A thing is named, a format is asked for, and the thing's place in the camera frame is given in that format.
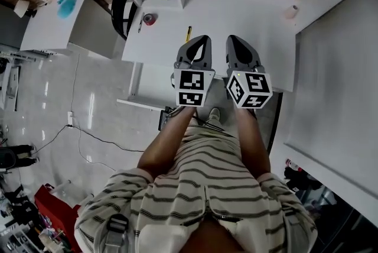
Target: glossy white floor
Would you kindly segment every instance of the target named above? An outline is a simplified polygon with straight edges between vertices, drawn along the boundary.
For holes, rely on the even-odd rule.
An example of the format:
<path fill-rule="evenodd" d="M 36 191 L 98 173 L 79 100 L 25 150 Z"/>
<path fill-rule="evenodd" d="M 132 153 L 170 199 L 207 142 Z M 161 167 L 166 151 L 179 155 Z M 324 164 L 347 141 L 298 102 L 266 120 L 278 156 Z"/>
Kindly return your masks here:
<path fill-rule="evenodd" d="M 67 124 L 72 102 L 75 125 L 123 148 L 144 150 L 158 133 L 159 112 L 116 102 L 117 98 L 127 97 L 132 64 L 81 55 L 74 84 L 77 60 L 78 55 L 74 54 L 22 65 L 17 111 L 4 113 L 3 126 L 9 129 L 8 144 L 34 144 L 37 149 L 41 148 Z M 212 87 L 207 103 L 231 113 L 232 103 L 225 98 L 223 84 L 219 81 Z M 205 118 L 211 107 L 201 109 L 200 116 Z M 274 106 L 265 107 L 265 115 L 259 118 L 266 144 L 274 110 Z M 229 130 L 233 123 L 233 116 L 230 116 L 226 120 Z M 72 184 L 67 188 L 64 200 L 75 205 L 89 193 L 100 192 L 113 172 L 102 164 L 89 164 L 85 159 L 105 163 L 117 170 L 135 167 L 141 155 L 122 151 L 82 132 L 80 152 L 83 159 L 79 154 L 79 137 L 79 130 L 65 128 L 37 154 L 39 163 L 13 169 L 6 175 L 9 190 L 19 186 L 21 177 L 25 192 L 33 197 L 42 184 L 57 186 L 69 179 Z"/>

